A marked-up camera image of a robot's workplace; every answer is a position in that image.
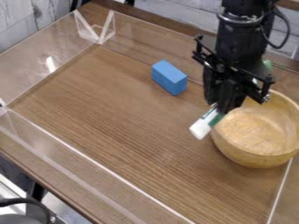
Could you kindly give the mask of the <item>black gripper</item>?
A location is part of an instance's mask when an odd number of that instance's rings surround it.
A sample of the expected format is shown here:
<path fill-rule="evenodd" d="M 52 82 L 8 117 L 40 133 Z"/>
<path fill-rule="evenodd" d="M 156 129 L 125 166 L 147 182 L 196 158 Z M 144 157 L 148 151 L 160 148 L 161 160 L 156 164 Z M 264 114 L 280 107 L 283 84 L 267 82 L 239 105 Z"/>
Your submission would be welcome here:
<path fill-rule="evenodd" d="M 239 108 L 245 97 L 257 103 L 268 100 L 269 87 L 275 77 L 260 58 L 248 62 L 229 62 L 216 51 L 213 42 L 201 34 L 195 39 L 192 58 L 203 65 L 204 99 L 211 105 L 217 102 L 217 111 L 227 114 Z"/>

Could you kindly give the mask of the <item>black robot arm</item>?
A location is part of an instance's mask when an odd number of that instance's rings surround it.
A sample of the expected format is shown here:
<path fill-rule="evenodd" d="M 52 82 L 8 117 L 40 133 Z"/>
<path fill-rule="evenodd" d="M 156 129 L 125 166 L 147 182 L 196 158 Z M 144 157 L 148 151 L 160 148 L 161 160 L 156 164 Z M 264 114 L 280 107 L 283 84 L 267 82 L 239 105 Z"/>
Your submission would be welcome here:
<path fill-rule="evenodd" d="M 203 65 L 204 98 L 217 112 L 227 114 L 251 98 L 263 104 L 268 101 L 275 76 L 263 61 L 263 54 L 273 44 L 269 35 L 275 18 L 288 18 L 276 7 L 280 0 L 221 0 L 215 46 L 195 38 L 192 58 Z"/>

